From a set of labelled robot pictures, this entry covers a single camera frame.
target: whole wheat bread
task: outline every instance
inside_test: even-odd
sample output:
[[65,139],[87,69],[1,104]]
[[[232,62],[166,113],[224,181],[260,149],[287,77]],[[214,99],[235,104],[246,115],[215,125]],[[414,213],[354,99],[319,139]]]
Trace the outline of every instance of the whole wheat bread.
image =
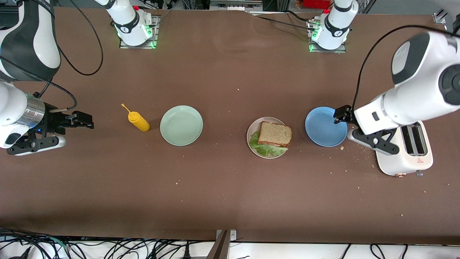
[[290,127],[263,121],[260,126],[260,136],[258,144],[271,145],[275,147],[288,147],[292,140],[292,130]]

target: brown table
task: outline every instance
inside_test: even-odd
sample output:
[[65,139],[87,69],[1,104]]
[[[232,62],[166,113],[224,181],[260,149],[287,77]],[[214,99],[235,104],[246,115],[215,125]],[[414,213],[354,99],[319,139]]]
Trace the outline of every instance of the brown table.
[[[311,109],[351,104],[362,60],[380,36],[404,24],[433,25],[431,17],[358,15],[347,53],[338,55],[310,53],[302,29],[239,11],[172,11],[157,49],[119,49],[107,12],[84,12],[103,41],[104,65],[83,77],[63,61],[55,82],[75,94],[96,128],[69,129],[61,149],[0,152],[1,225],[54,235],[212,239],[216,229],[237,229],[244,241],[460,243],[459,113],[426,122],[435,162],[423,177],[386,176],[373,151],[349,140],[344,150],[322,148],[304,129]],[[359,106],[392,87],[392,55],[417,31],[396,32],[375,50]],[[75,9],[56,9],[56,34],[78,68],[97,66],[97,42]],[[71,103],[54,88],[43,98]],[[134,128],[121,103],[152,129]],[[159,131],[177,105],[195,107],[204,120],[186,147]],[[293,129],[278,159],[261,159],[246,144],[245,130],[264,116]]]

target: light green plate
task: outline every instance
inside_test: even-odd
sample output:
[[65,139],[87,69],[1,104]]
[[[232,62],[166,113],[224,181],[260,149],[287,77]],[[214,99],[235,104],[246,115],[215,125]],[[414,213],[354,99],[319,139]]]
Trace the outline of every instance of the light green plate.
[[163,115],[160,132],[171,145],[185,146],[194,142],[203,130],[203,118],[190,106],[176,106]]

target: white plate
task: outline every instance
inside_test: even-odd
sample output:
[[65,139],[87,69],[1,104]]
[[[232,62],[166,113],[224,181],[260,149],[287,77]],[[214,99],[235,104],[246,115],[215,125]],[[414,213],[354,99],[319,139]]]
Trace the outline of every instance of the white plate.
[[260,126],[262,124],[263,121],[266,121],[266,122],[271,122],[271,123],[278,123],[278,124],[283,124],[284,123],[282,121],[280,121],[279,119],[277,118],[273,118],[273,117],[263,117],[263,118],[260,118],[260,119],[257,119],[255,120],[251,126],[249,126],[249,129],[247,129],[247,134],[246,134],[246,140],[247,140],[247,146],[249,147],[249,149],[254,153],[256,154],[257,156],[259,157],[262,157],[262,158],[266,158],[266,159],[273,159],[273,158],[277,158],[277,157],[280,157],[283,154],[279,155],[279,156],[275,156],[275,155],[268,155],[268,156],[263,156],[259,153],[257,153],[257,151],[255,149],[253,149],[250,145],[249,145],[249,142],[251,141],[251,138],[252,136],[254,135],[254,133],[256,133],[256,131],[260,130]]

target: yellow squeeze bottle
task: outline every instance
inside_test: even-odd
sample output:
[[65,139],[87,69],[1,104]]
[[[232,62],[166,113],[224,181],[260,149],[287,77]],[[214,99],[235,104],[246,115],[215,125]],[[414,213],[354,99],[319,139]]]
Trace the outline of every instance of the yellow squeeze bottle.
[[146,132],[150,129],[150,124],[147,122],[140,114],[139,112],[132,112],[128,110],[128,120],[130,123],[132,123],[134,126],[136,126],[138,129],[140,129],[143,132]]

